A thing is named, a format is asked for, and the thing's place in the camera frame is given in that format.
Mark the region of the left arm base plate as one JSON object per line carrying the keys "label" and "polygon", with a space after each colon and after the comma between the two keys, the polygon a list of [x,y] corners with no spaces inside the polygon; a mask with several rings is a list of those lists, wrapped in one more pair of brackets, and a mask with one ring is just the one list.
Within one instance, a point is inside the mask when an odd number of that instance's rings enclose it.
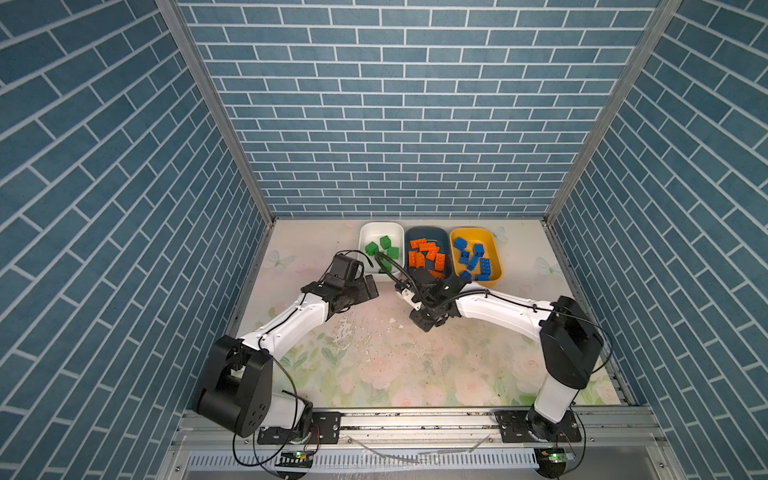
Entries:
{"label": "left arm base plate", "polygon": [[341,413],[314,411],[303,415],[293,430],[282,427],[261,427],[257,431],[258,445],[323,445],[337,444],[341,428]]}

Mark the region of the white plastic bin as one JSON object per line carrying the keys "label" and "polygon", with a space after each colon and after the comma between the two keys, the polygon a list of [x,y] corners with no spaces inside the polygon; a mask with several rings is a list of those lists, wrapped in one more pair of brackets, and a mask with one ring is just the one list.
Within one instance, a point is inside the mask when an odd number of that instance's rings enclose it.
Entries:
{"label": "white plastic bin", "polygon": [[358,257],[363,262],[366,274],[380,274],[381,267],[375,260],[377,253],[383,253],[388,259],[405,265],[405,232],[395,222],[369,222],[361,227],[359,233]]}

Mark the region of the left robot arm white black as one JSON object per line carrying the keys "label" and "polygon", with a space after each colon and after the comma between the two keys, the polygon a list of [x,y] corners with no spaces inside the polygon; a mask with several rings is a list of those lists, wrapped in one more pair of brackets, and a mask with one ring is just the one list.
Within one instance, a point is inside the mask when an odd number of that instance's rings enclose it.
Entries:
{"label": "left robot arm white black", "polygon": [[313,406],[298,395],[273,391],[279,360],[332,316],[378,297],[373,276],[348,251],[336,254],[319,280],[275,318],[241,337],[225,335],[211,346],[192,398],[199,415],[246,438],[260,429],[283,441],[306,439]]}

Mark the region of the yellow plastic bin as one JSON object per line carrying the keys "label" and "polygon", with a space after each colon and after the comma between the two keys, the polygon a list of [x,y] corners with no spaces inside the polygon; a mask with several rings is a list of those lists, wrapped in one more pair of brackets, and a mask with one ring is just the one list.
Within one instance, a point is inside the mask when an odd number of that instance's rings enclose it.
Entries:
{"label": "yellow plastic bin", "polygon": [[454,272],[485,287],[495,286],[503,276],[495,237],[484,228],[461,227],[450,232]]}

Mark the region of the green small brick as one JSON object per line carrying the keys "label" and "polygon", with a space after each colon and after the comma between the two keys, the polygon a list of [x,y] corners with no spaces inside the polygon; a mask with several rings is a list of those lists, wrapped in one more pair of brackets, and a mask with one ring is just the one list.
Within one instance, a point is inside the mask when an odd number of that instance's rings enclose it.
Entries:
{"label": "green small brick", "polygon": [[379,246],[376,242],[370,242],[365,246],[365,253],[368,256],[375,256],[379,252]]}

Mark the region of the aluminium front rail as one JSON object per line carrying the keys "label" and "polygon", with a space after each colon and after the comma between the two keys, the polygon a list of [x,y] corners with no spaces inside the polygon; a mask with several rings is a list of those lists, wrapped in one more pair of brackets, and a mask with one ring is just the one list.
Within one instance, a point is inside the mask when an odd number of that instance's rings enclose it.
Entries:
{"label": "aluminium front rail", "polygon": [[184,415],[161,479],[680,479],[647,407],[576,407],[578,442],[503,443],[501,408],[319,409],[341,413],[337,444],[258,445]]}

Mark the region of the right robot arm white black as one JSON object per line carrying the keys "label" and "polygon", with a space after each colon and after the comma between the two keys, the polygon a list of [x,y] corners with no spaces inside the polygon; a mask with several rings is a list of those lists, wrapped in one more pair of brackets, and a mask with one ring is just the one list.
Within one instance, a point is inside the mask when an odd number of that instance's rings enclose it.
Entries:
{"label": "right robot arm white black", "polygon": [[536,342],[546,376],[525,417],[539,441],[558,439],[566,413],[599,367],[605,339],[580,305],[561,296],[552,302],[524,299],[481,286],[462,276],[434,278],[424,268],[396,282],[395,291],[412,310],[409,318],[428,332],[451,318],[475,319]]}

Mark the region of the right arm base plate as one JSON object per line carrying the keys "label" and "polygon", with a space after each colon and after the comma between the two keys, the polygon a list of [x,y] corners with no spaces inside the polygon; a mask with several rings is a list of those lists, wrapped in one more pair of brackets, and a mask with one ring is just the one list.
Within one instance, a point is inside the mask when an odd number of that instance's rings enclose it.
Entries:
{"label": "right arm base plate", "polygon": [[533,408],[494,412],[503,443],[555,443],[561,440],[581,441],[582,429],[574,413],[567,410],[560,422],[551,422]]}

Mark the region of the dark teal plastic bin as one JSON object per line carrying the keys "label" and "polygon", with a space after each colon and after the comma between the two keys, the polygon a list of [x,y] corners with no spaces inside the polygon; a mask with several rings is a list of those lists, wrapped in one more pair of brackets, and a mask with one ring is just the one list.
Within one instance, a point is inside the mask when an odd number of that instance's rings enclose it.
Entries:
{"label": "dark teal plastic bin", "polygon": [[446,279],[453,273],[451,245],[448,233],[435,226],[416,226],[405,232],[406,269],[413,273],[426,269],[437,279]]}

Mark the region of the blue long brick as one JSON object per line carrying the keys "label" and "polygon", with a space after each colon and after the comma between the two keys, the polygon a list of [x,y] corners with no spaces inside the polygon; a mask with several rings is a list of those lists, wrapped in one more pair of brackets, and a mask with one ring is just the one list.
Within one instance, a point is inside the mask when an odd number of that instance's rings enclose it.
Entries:
{"label": "blue long brick", "polygon": [[480,260],[480,274],[489,275],[491,277],[492,274],[492,265],[491,260],[488,258],[482,258]]}

